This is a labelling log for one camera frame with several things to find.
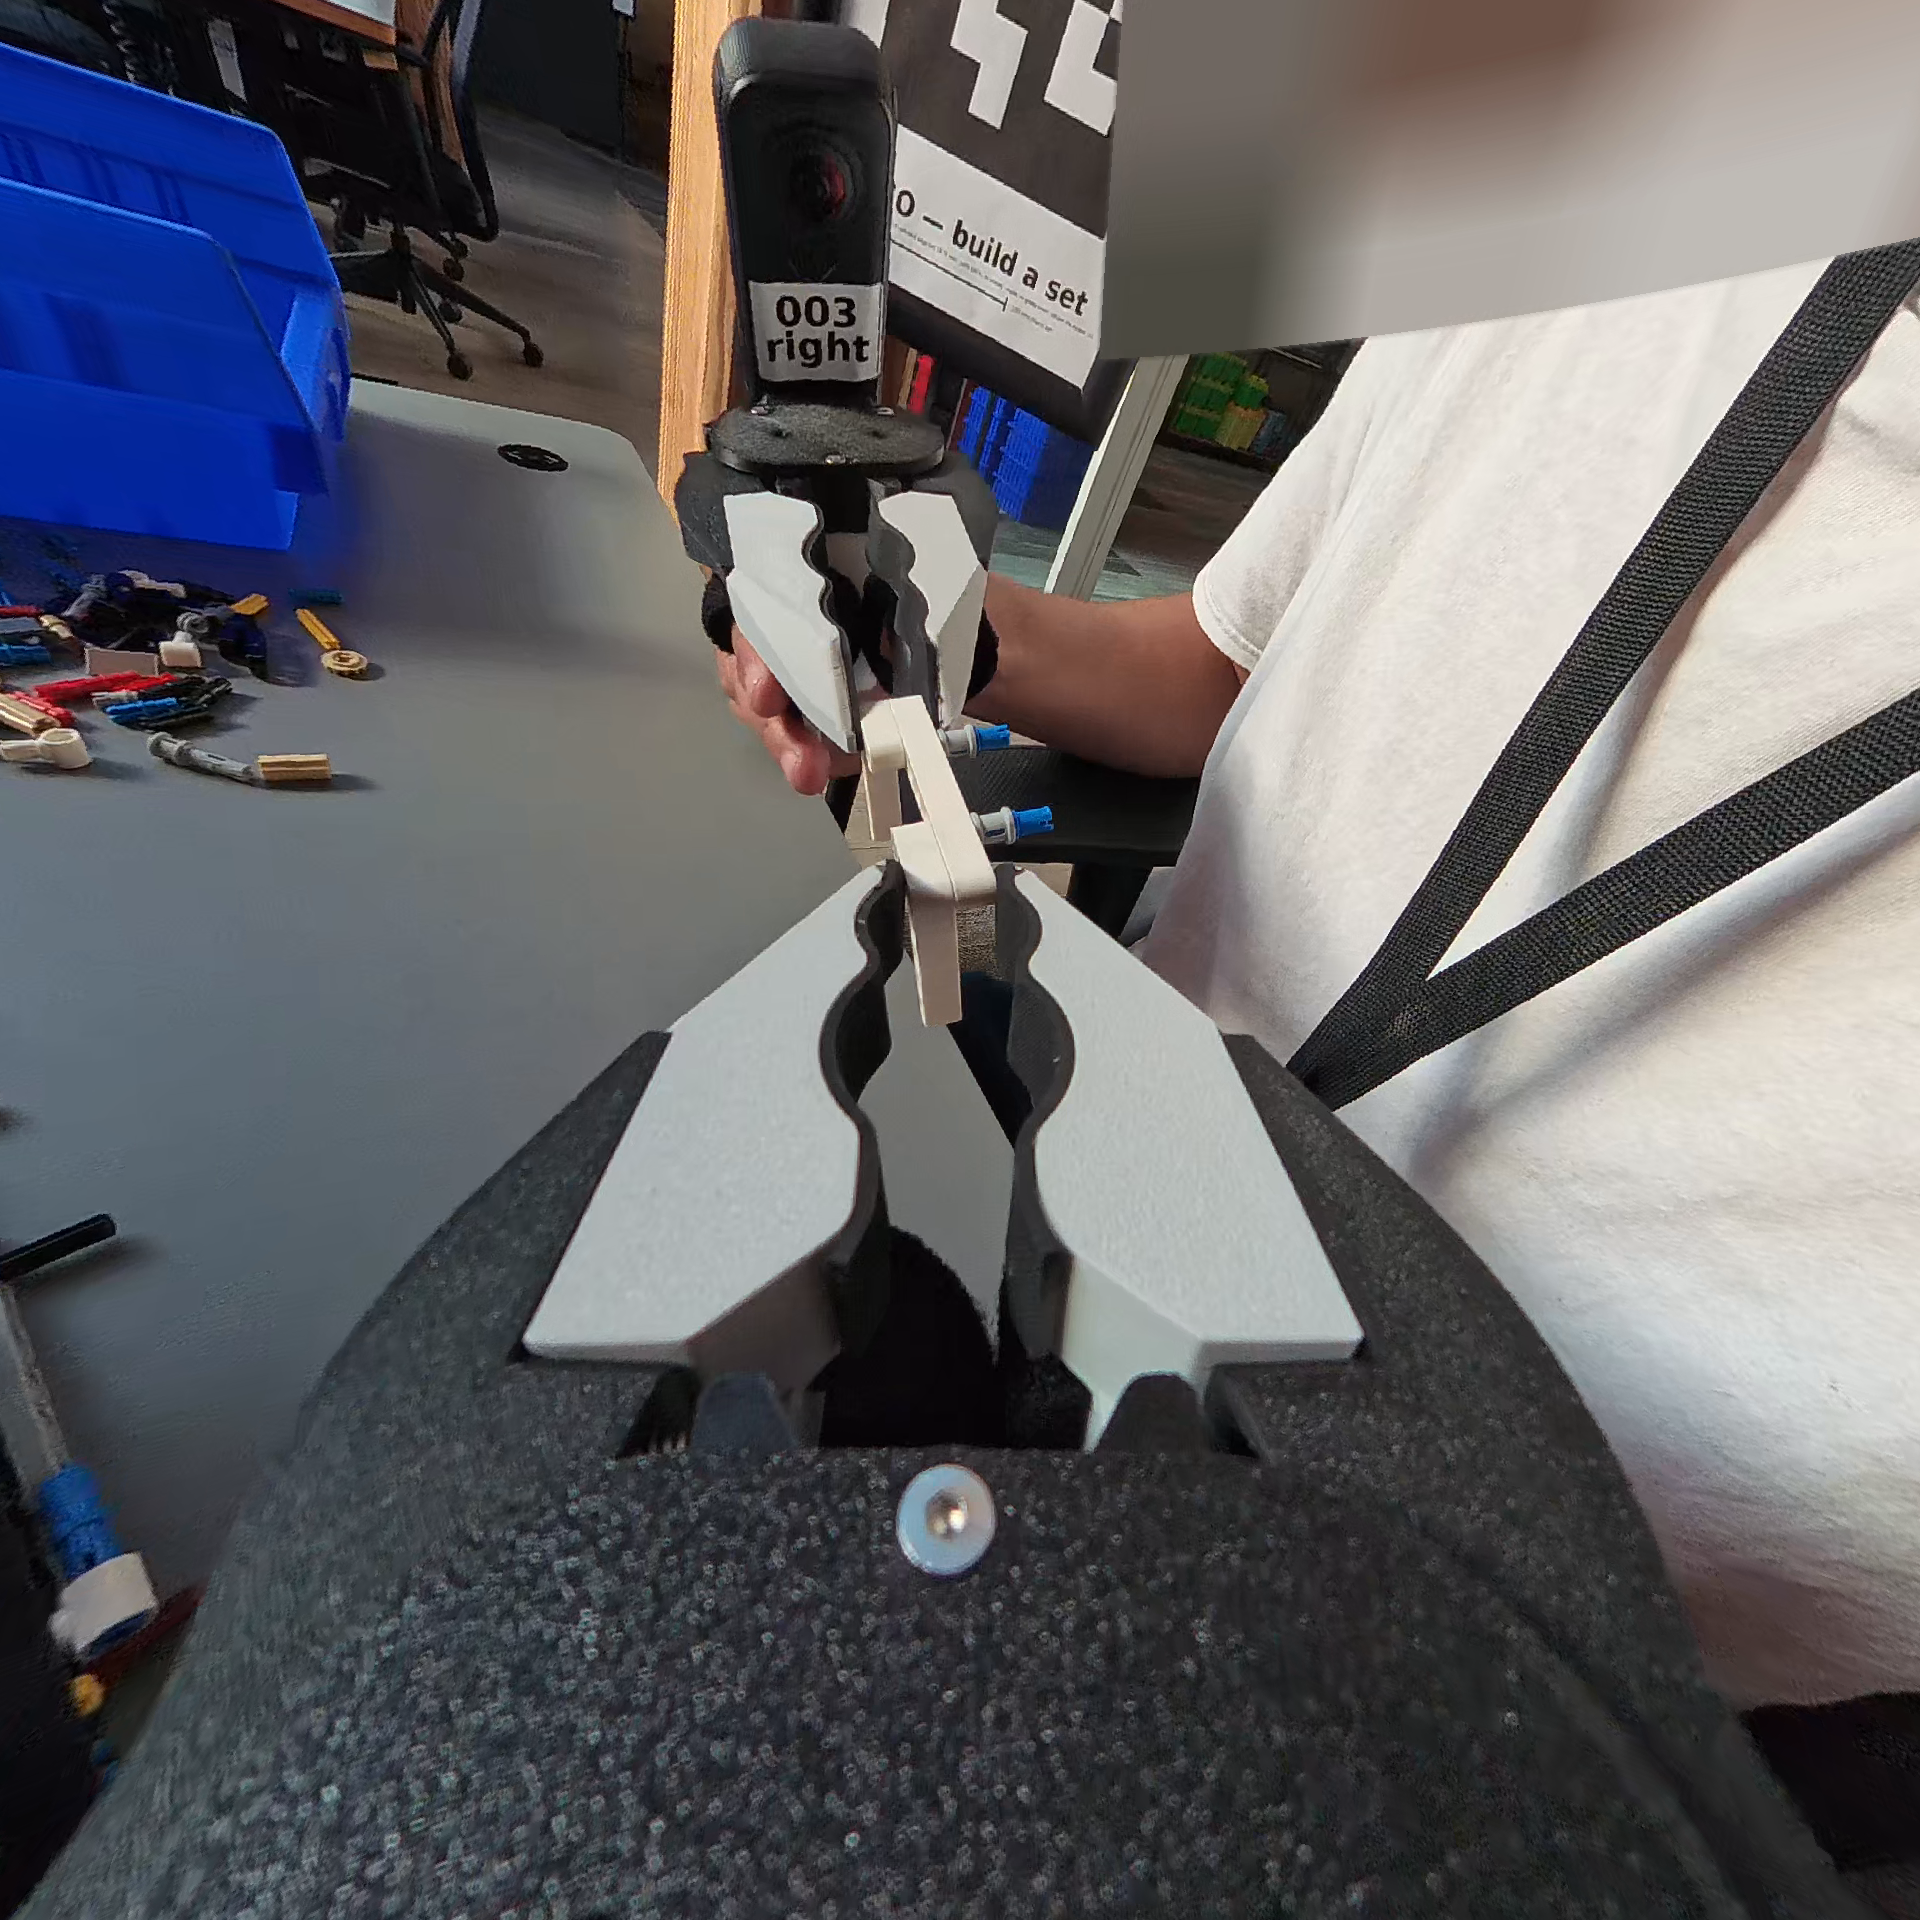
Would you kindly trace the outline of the black office chair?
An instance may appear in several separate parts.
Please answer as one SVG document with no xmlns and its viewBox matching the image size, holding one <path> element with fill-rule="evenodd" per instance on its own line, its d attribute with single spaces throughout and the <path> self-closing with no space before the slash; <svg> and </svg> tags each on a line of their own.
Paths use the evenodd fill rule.
<svg viewBox="0 0 1920 1920">
<path fill-rule="evenodd" d="M 466 317 L 510 334 L 528 367 L 544 363 L 526 324 L 465 287 L 471 244 L 499 238 L 471 87 L 481 14 L 437 3 L 392 50 L 314 27 L 285 71 L 304 189 L 333 213 L 343 290 L 427 322 L 458 380 L 473 375 L 456 334 Z"/>
</svg>

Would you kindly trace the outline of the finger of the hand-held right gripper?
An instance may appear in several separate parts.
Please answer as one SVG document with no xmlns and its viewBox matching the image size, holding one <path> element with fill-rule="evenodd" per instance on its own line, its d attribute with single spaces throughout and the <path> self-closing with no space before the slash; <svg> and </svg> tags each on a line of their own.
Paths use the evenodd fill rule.
<svg viewBox="0 0 1920 1920">
<path fill-rule="evenodd" d="M 802 497 L 731 493 L 727 591 L 735 623 L 786 699 L 833 748 L 859 754 L 859 665 L 838 614 L 825 513 Z"/>
<path fill-rule="evenodd" d="M 969 697 L 986 613 L 993 507 L 952 490 L 873 493 L 873 596 L 881 655 L 898 699 L 957 730 Z"/>
</svg>

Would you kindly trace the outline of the black rod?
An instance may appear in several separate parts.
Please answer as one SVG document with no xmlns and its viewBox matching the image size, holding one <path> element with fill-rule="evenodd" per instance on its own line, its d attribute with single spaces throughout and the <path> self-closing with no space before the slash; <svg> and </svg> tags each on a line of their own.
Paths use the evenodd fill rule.
<svg viewBox="0 0 1920 1920">
<path fill-rule="evenodd" d="M 41 1235 L 38 1238 L 23 1242 L 18 1245 L 10 1245 L 2 1251 L 2 1286 L 18 1286 L 27 1279 L 38 1277 L 46 1268 L 89 1253 L 93 1249 L 107 1245 L 120 1235 L 117 1220 L 110 1214 L 94 1214 L 81 1220 L 74 1220 L 55 1233 Z"/>
</svg>

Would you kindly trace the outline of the white lego beam assembly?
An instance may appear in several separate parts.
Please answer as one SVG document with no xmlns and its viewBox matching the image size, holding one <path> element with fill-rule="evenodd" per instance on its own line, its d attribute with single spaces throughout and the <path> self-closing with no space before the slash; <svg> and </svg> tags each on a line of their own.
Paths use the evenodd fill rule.
<svg viewBox="0 0 1920 1920">
<path fill-rule="evenodd" d="M 1051 809 L 968 804 L 954 750 L 1005 753 L 1007 727 L 943 730 L 921 699 L 875 699 L 859 717 L 859 773 L 849 841 L 865 862 L 889 857 L 905 887 L 905 932 L 929 1027 L 962 1017 L 962 972 L 976 935 L 993 930 L 990 852 L 1055 830 Z"/>
</svg>

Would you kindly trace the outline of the stack of green crates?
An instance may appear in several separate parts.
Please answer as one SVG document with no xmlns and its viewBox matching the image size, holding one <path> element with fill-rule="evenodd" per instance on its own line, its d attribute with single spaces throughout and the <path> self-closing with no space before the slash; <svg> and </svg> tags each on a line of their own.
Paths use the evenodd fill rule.
<svg viewBox="0 0 1920 1920">
<path fill-rule="evenodd" d="M 1270 382 L 1233 353 L 1197 355 L 1175 391 L 1169 431 L 1179 442 L 1243 452 L 1279 465 L 1301 436 L 1274 405 Z"/>
</svg>

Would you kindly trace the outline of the person's white shirt torso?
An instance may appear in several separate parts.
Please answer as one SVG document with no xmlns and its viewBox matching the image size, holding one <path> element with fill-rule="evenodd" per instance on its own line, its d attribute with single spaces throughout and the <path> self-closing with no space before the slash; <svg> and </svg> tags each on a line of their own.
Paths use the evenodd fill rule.
<svg viewBox="0 0 1920 1920">
<path fill-rule="evenodd" d="M 1286 1060 L 1823 259 L 1359 349 L 1199 574 L 1248 671 L 1141 956 Z M 1912 297 L 1471 954 L 1915 691 Z M 1915 1692 L 1915 782 L 1346 1109 L 1510 1286 L 1742 1707 Z"/>
</svg>

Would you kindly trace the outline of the white metal frame leg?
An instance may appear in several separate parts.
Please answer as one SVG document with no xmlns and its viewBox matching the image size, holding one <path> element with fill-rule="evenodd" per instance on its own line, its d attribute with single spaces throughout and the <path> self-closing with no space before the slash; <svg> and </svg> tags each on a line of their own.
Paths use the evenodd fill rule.
<svg viewBox="0 0 1920 1920">
<path fill-rule="evenodd" d="M 1072 502 L 1046 591 L 1079 601 L 1096 594 L 1187 365 L 1187 355 L 1136 362 Z"/>
</svg>

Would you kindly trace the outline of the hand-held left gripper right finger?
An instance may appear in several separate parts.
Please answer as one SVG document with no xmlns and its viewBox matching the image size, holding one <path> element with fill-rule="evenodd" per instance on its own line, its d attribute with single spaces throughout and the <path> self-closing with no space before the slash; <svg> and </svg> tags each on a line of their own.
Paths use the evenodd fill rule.
<svg viewBox="0 0 1920 1920">
<path fill-rule="evenodd" d="M 1216 1025 L 1075 906 L 1009 877 L 1017 1345 L 1089 1393 L 1083 1450 L 1139 1378 L 1345 1363 L 1362 1330 Z"/>
</svg>

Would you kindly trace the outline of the person's right hand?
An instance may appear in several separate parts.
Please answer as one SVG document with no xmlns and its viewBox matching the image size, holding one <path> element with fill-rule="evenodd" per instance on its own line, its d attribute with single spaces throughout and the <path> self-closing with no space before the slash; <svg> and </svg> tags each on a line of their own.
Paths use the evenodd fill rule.
<svg viewBox="0 0 1920 1920">
<path fill-rule="evenodd" d="M 857 779 L 862 758 L 838 750 L 786 697 L 767 661 L 744 631 L 715 655 L 727 706 L 767 750 L 783 779 L 802 797 L 822 799 L 838 779 Z"/>
</svg>

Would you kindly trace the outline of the wooden post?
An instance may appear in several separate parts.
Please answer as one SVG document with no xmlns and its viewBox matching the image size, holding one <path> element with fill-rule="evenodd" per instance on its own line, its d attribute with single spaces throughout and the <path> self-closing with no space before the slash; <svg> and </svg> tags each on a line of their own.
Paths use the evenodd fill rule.
<svg viewBox="0 0 1920 1920">
<path fill-rule="evenodd" d="M 761 3 L 675 4 L 675 71 L 663 236 L 663 349 L 656 485 L 675 499 L 687 457 L 735 396 L 737 295 L 713 108 L 713 57 Z"/>
</svg>

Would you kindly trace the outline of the white printed sign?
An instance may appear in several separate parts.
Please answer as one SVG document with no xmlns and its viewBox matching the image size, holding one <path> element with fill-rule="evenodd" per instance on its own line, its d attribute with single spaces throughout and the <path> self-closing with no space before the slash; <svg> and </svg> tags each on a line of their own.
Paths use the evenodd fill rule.
<svg viewBox="0 0 1920 1920">
<path fill-rule="evenodd" d="M 1066 415 L 1101 357 L 1120 3 L 849 4 L 897 102 L 893 324 Z"/>
</svg>

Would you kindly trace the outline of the person's right forearm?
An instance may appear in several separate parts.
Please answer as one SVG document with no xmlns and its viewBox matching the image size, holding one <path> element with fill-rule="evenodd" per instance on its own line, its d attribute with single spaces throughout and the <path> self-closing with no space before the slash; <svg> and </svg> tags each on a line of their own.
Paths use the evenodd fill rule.
<svg viewBox="0 0 1920 1920">
<path fill-rule="evenodd" d="M 1127 774 L 1202 774 L 1246 669 L 1187 591 L 1090 604 L 993 577 L 986 614 L 998 665 L 969 715 Z"/>
</svg>

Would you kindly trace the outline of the pile of loose lego pieces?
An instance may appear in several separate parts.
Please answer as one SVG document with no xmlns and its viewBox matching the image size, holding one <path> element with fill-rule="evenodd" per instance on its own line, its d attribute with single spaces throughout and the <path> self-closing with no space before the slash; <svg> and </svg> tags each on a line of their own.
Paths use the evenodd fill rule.
<svg viewBox="0 0 1920 1920">
<path fill-rule="evenodd" d="M 178 773 L 250 789 L 325 789 L 322 753 L 234 756 L 211 735 L 235 715 L 238 678 L 274 681 L 266 591 L 162 580 L 137 566 L 55 577 L 55 604 L 2 606 L 2 761 L 38 773 L 93 769 L 82 717 L 139 735 Z M 18 669 L 27 684 L 13 684 Z"/>
</svg>

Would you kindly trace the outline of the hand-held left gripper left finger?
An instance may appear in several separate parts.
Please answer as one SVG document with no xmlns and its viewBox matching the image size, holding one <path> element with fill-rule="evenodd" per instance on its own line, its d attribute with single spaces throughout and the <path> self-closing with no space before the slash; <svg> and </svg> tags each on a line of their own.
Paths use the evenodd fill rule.
<svg viewBox="0 0 1920 1920">
<path fill-rule="evenodd" d="M 799 1394 L 889 1297 L 881 1148 L 898 866 L 862 871 L 671 1029 L 523 1347 Z"/>
</svg>

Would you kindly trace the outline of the stack of blue crates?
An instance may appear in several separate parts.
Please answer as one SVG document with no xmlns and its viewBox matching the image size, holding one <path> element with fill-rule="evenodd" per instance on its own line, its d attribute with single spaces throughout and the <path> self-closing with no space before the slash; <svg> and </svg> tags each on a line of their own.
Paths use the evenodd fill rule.
<svg viewBox="0 0 1920 1920">
<path fill-rule="evenodd" d="M 968 388 L 954 445 L 990 485 L 1005 519 L 1043 532 L 1069 526 L 1096 454 L 1090 443 L 982 387 Z"/>
</svg>

